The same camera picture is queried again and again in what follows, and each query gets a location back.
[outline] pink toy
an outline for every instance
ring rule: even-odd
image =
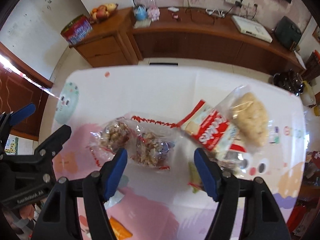
[[[159,8],[149,8],[148,9],[148,17],[151,21],[158,21],[160,16],[160,9]]]

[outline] red label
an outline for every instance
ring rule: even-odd
[[[192,137],[201,142],[206,149],[212,150],[228,126],[229,121],[214,109],[202,122],[198,134],[192,135]]]
[[[320,152],[314,151],[311,158],[312,162],[317,166],[318,169],[320,169]]]

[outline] wooden door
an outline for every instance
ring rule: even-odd
[[[17,111],[29,103],[36,105],[36,112],[12,129],[12,134],[38,140],[42,115],[48,94],[23,77],[9,72],[0,63],[0,111]]]

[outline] metal bolt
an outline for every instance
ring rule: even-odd
[[[45,182],[45,183],[49,183],[50,182],[50,175],[49,174],[44,174],[43,175],[43,181]]]
[[[91,172],[91,176],[94,177],[94,178],[97,178],[100,176],[100,172],[99,171],[93,171]]]
[[[59,182],[60,184],[63,184],[63,183],[65,183],[66,181],[67,181],[67,178],[66,178],[66,177],[61,177],[61,178],[58,179],[58,182]]]
[[[229,171],[223,171],[222,176],[225,178],[230,178],[231,177],[231,173]]]
[[[263,179],[260,178],[260,177],[256,177],[256,178],[255,178],[255,181],[256,181],[257,183],[259,183],[259,184],[262,184],[262,183],[263,183]]]
[[[45,155],[45,149],[41,149],[39,153],[40,153],[41,156],[44,156]]]

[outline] tile floor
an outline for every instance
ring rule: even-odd
[[[66,54],[67,55],[64,57],[65,60],[57,65],[57,69],[54,70],[54,75],[52,76],[52,79],[54,80],[52,93],[56,96],[59,96],[65,80],[73,71],[91,68],[91,66],[81,57],[81,55],[75,49],[70,49]],[[149,63],[177,63],[180,66],[206,67],[243,75],[260,80],[262,82],[268,82],[271,77],[268,74],[235,65],[183,58],[145,58],[143,61],[140,61],[138,65],[149,65]],[[54,118],[56,104],[57,99],[49,96],[42,118],[39,143],[43,142],[51,134],[51,126]],[[318,140],[317,137],[320,133],[320,117],[314,116],[312,110],[308,107],[305,107],[305,116],[306,131],[307,134],[309,134],[310,141],[308,150],[320,150],[320,140]]]

